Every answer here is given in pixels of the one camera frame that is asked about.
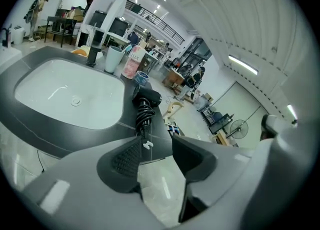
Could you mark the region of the black metal desk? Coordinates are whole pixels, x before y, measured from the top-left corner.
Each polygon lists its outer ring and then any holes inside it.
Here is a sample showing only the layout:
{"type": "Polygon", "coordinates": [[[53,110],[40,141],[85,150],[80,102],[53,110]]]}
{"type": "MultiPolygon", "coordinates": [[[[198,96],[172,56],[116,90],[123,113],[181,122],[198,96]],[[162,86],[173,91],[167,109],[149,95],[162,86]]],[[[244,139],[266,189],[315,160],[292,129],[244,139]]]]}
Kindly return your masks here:
{"type": "Polygon", "coordinates": [[[225,127],[231,123],[234,118],[234,114],[222,114],[220,111],[217,111],[214,106],[206,106],[199,112],[211,134],[216,134],[220,130],[226,134],[225,127]]]}

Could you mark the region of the light blue cup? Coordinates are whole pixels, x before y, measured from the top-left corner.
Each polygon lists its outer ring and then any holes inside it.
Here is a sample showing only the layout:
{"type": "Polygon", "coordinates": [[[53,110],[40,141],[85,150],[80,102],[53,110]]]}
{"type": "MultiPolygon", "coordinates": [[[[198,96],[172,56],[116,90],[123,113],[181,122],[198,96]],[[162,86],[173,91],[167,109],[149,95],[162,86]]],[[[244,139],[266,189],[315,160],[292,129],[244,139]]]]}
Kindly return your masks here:
{"type": "Polygon", "coordinates": [[[124,54],[124,50],[121,50],[120,48],[115,46],[110,46],[107,50],[104,70],[107,73],[113,73],[121,62],[124,54]]]}

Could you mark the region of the black hair dryer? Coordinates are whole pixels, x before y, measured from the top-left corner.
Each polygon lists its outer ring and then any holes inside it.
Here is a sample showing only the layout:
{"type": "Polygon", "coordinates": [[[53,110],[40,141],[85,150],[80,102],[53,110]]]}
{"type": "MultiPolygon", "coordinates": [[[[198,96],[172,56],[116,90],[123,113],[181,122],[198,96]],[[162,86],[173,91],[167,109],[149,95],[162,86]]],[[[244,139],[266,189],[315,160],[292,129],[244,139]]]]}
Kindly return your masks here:
{"type": "Polygon", "coordinates": [[[151,142],[151,125],[156,115],[154,108],[162,101],[159,92],[138,84],[132,94],[132,103],[137,106],[135,118],[135,132],[141,137],[142,147],[150,150],[154,145],[151,142]]]}

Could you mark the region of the white ceramic sink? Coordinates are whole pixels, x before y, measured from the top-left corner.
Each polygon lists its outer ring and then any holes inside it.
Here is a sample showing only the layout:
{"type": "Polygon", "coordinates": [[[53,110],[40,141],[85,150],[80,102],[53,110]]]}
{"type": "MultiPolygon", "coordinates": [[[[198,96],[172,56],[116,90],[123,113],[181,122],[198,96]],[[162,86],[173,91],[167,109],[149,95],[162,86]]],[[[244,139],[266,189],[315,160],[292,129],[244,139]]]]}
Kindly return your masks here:
{"type": "Polygon", "coordinates": [[[22,58],[22,52],[13,47],[0,47],[0,69],[5,69],[19,61],[22,58]]]}

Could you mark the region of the blue tape roll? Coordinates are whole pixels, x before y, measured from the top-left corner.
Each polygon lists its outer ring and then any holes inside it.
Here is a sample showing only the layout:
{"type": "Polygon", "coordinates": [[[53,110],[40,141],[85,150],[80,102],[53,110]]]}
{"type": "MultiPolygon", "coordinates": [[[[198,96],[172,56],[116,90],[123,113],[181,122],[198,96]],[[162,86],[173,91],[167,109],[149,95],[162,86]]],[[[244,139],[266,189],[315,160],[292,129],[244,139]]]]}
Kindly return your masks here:
{"type": "Polygon", "coordinates": [[[137,71],[133,77],[133,80],[142,86],[145,86],[149,81],[149,76],[143,71],[137,71]]]}

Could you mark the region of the wooden cabinet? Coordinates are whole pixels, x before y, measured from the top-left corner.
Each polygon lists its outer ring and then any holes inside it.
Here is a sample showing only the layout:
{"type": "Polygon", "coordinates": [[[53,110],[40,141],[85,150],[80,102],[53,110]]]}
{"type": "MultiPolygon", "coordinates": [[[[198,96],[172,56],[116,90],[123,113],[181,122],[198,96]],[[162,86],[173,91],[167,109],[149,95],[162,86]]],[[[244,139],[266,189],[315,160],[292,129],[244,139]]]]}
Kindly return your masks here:
{"type": "Polygon", "coordinates": [[[175,89],[185,81],[184,77],[174,69],[170,69],[162,83],[169,88],[175,89]]]}

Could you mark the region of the marble pattern box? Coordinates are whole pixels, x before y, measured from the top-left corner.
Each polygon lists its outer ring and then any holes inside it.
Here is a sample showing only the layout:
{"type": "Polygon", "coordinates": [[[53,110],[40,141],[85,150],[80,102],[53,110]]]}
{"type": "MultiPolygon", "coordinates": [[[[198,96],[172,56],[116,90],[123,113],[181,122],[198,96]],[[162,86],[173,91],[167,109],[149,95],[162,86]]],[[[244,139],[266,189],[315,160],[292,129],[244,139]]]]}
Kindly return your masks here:
{"type": "Polygon", "coordinates": [[[80,48],[81,46],[91,47],[94,39],[95,31],[96,31],[95,26],[82,23],[79,28],[75,46],[77,48],[80,48]]]}

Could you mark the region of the white appliance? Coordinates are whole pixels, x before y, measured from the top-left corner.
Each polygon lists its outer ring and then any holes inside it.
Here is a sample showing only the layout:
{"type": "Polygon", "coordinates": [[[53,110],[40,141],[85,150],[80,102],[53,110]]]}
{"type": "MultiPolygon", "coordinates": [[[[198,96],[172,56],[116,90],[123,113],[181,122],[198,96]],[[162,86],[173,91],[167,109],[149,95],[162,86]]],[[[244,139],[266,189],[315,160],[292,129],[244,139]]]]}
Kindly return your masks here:
{"type": "Polygon", "coordinates": [[[21,26],[17,26],[12,31],[12,39],[14,45],[20,45],[23,43],[25,36],[25,29],[21,26]]]}

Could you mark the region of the black floor fan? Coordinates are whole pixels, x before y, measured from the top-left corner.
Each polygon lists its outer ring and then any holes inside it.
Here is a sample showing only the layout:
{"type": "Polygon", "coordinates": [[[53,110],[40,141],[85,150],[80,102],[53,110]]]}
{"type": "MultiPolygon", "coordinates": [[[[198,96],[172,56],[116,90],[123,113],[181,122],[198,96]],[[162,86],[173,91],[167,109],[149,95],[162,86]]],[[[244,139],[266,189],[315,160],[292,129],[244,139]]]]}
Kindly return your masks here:
{"type": "Polygon", "coordinates": [[[230,136],[234,139],[243,139],[249,131],[249,126],[246,121],[238,119],[230,126],[230,136]]]}

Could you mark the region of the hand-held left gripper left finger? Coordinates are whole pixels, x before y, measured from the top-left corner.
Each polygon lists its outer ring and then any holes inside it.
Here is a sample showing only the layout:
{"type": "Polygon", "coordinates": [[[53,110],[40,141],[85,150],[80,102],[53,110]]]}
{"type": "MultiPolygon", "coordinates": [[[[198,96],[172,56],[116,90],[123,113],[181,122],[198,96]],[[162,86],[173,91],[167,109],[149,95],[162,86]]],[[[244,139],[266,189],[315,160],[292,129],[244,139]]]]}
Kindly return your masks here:
{"type": "Polygon", "coordinates": [[[23,203],[47,227],[158,227],[143,202],[138,136],[73,152],[23,190],[23,203]]]}

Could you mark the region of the black table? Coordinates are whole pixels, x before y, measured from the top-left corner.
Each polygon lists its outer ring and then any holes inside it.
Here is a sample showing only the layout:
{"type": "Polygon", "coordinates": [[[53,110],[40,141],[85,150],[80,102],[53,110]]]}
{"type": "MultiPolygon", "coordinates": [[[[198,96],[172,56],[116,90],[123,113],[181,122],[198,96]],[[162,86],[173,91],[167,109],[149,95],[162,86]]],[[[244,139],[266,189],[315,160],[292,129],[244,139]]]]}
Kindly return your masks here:
{"type": "Polygon", "coordinates": [[[77,21],[75,19],[68,19],[63,17],[48,16],[46,20],[45,32],[44,32],[44,43],[47,41],[48,34],[53,35],[53,39],[56,35],[61,36],[60,47],[63,47],[64,39],[70,37],[69,44],[72,44],[75,25],[77,21]],[[54,24],[62,24],[62,31],[56,31],[53,29],[54,24]]]}

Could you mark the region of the ceiling tube light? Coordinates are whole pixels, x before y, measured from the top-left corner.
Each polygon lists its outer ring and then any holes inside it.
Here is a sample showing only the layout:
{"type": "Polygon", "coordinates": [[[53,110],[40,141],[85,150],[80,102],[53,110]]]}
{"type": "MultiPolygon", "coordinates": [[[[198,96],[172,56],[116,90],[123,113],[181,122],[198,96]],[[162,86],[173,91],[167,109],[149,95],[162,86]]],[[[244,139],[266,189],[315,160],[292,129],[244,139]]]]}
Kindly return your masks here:
{"type": "Polygon", "coordinates": [[[298,119],[298,116],[297,116],[297,114],[296,114],[296,112],[295,112],[294,107],[293,107],[291,104],[288,104],[288,105],[287,105],[287,109],[288,109],[289,112],[292,114],[293,118],[294,118],[295,120],[297,120],[297,119],[298,119]]]}
{"type": "Polygon", "coordinates": [[[232,56],[232,55],[228,55],[228,58],[234,62],[234,63],[237,63],[238,65],[244,67],[245,69],[247,69],[248,71],[250,71],[251,73],[253,73],[254,75],[258,75],[258,70],[255,69],[254,67],[250,66],[249,64],[245,63],[244,61],[232,56]]]}

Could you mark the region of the pink bottle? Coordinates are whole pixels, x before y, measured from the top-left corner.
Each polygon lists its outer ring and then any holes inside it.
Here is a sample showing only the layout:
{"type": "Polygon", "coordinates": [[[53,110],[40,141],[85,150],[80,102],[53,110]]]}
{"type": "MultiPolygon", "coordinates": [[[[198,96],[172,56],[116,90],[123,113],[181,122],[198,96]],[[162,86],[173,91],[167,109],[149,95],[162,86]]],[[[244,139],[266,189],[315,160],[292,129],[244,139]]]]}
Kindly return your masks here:
{"type": "Polygon", "coordinates": [[[125,78],[132,80],[145,54],[146,54],[146,51],[144,48],[142,48],[139,45],[135,45],[128,56],[128,60],[124,65],[124,68],[121,74],[125,78]]]}

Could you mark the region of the black cabinet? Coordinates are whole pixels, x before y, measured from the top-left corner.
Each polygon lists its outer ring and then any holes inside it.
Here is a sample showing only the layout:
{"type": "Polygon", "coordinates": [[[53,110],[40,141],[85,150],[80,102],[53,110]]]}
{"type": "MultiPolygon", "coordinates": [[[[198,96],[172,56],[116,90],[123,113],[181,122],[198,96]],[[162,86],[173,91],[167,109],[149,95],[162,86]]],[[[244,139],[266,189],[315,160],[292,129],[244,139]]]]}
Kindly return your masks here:
{"type": "Polygon", "coordinates": [[[89,22],[90,26],[93,27],[97,27],[100,28],[105,20],[107,16],[106,12],[100,11],[100,10],[96,10],[89,22]]]}

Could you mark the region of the black vanity with white sink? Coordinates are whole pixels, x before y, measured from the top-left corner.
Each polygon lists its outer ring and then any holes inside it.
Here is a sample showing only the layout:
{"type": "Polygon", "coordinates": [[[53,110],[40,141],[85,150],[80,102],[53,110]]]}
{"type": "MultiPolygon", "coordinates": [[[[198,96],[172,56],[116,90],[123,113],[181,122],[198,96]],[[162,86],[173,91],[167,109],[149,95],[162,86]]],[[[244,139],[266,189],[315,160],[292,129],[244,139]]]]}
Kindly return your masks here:
{"type": "Polygon", "coordinates": [[[124,77],[120,78],[125,86],[123,114],[119,122],[106,129],[93,130],[63,123],[17,101],[14,96],[16,85],[33,69],[50,59],[62,59],[82,67],[87,61],[83,56],[45,46],[0,73],[0,123],[10,132],[36,149],[59,159],[79,150],[135,135],[137,106],[132,103],[132,94],[136,83],[124,77]]]}

